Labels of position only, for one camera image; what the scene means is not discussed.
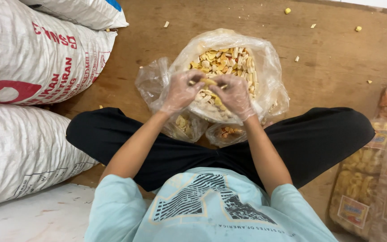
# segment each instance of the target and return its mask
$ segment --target white woven sack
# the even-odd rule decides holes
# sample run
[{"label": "white woven sack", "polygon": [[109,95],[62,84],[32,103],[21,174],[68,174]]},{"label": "white woven sack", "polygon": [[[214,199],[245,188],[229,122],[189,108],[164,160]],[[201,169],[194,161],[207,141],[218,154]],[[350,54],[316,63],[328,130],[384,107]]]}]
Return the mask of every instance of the white woven sack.
[{"label": "white woven sack", "polygon": [[116,0],[20,0],[30,8],[91,29],[126,27],[125,14]]},{"label": "white woven sack", "polygon": [[0,102],[54,103],[80,93],[104,68],[116,36],[0,0]]},{"label": "white woven sack", "polygon": [[97,164],[66,140],[69,122],[44,109],[0,104],[0,202],[38,192]]}]

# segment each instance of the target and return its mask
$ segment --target brown wooden board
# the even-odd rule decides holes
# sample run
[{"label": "brown wooden board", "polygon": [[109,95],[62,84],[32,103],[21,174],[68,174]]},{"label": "brown wooden board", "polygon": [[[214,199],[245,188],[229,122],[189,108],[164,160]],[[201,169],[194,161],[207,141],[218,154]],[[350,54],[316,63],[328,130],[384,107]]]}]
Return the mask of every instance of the brown wooden board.
[{"label": "brown wooden board", "polygon": [[[139,67],[163,56],[174,60],[191,38],[217,28],[271,41],[291,98],[289,112],[280,119],[335,106],[372,118],[387,82],[387,9],[316,0],[131,0],[121,5],[130,26],[119,29],[103,72],[89,89],[52,111],[73,118],[103,105],[145,122],[151,113],[134,86]],[[288,15],[286,8],[292,10]],[[210,146],[204,137],[199,144]],[[103,168],[71,181],[96,186]],[[332,230],[327,209],[337,171],[335,166],[300,189]]]}]

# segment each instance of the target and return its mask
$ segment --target light blue t-shirt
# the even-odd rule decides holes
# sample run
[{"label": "light blue t-shirt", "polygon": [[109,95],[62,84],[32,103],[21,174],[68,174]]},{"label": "light blue t-shirt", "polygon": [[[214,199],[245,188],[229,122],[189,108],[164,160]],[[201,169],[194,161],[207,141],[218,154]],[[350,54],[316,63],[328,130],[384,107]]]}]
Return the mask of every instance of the light blue t-shirt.
[{"label": "light blue t-shirt", "polygon": [[269,196],[247,177],[194,168],[165,182],[147,209],[135,182],[106,176],[95,191],[86,242],[336,242],[290,184]]}]

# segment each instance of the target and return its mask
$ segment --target hand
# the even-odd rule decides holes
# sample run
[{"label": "hand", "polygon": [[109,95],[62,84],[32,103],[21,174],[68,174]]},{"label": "hand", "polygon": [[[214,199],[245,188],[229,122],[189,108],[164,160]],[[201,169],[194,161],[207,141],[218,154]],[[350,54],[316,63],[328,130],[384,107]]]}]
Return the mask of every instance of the hand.
[{"label": "hand", "polygon": [[[204,83],[199,82],[199,80],[205,78],[205,76],[203,72],[196,69],[173,75],[169,83],[168,95],[161,107],[161,111],[172,115],[189,106],[195,100],[196,94],[204,86]],[[191,80],[196,82],[196,84],[189,85]]]},{"label": "hand", "polygon": [[213,78],[217,82],[216,85],[210,85],[209,90],[216,93],[222,100],[222,103],[237,115],[241,121],[245,121],[250,116],[256,114],[250,103],[249,91],[247,89],[247,82],[232,74],[219,75]]}]

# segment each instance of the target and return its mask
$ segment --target graphic print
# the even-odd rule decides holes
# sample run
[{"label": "graphic print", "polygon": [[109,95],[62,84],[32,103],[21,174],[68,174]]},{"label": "graphic print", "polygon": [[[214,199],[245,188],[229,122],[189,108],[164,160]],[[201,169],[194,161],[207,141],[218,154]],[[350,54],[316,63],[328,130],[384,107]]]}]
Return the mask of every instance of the graphic print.
[{"label": "graphic print", "polygon": [[209,189],[220,193],[225,210],[233,219],[261,220],[277,224],[249,204],[243,204],[238,195],[226,188],[223,175],[210,174],[198,175],[191,184],[182,189],[171,200],[158,201],[152,220],[162,221],[178,215],[202,214],[202,201],[200,199]]}]

